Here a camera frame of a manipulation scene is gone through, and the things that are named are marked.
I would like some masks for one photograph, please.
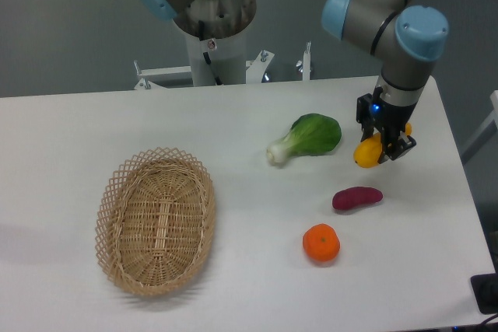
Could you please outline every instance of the wicker basket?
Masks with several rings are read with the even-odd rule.
[[[96,222],[96,256],[125,291],[162,295],[201,269],[214,224],[212,181],[201,162],[178,149],[141,152],[109,180]]]

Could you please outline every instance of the bolt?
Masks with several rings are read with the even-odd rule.
[[[142,70],[139,68],[139,62],[137,60],[133,61],[133,64],[135,65],[135,70],[137,71],[137,75],[142,74]]]
[[[261,51],[261,62],[266,62],[266,58],[269,56],[269,53],[267,50]]]

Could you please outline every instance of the gray floor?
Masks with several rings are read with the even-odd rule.
[[[316,79],[377,75],[380,63],[341,44],[320,25],[325,0],[258,0],[248,54],[276,53],[274,80],[297,79],[294,64],[312,42]],[[457,146],[492,110],[498,89],[498,0],[416,0],[451,25],[438,81]],[[182,36],[138,0],[0,0],[0,97],[132,89],[142,68],[187,65]],[[465,170],[485,231],[498,230],[498,135]]]

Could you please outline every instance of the white table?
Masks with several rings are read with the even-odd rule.
[[[469,278],[493,272],[464,170],[431,79],[412,116],[418,145],[360,169],[356,98],[376,78],[0,100],[0,330],[407,330],[478,323]],[[266,145],[301,114],[332,116],[329,156],[267,164]],[[103,189],[132,155],[178,147],[208,168],[215,240],[181,292],[138,299],[96,264]],[[331,210],[364,185],[384,202]],[[335,228],[330,267],[303,253],[314,224]]]

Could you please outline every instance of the black cable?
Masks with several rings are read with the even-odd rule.
[[[477,326],[477,332],[483,331],[485,328],[489,331],[492,332],[488,326],[486,326],[487,323],[489,323],[491,320],[495,320],[498,318],[498,314],[495,314],[493,316],[490,316],[488,319],[483,320],[478,326]]]

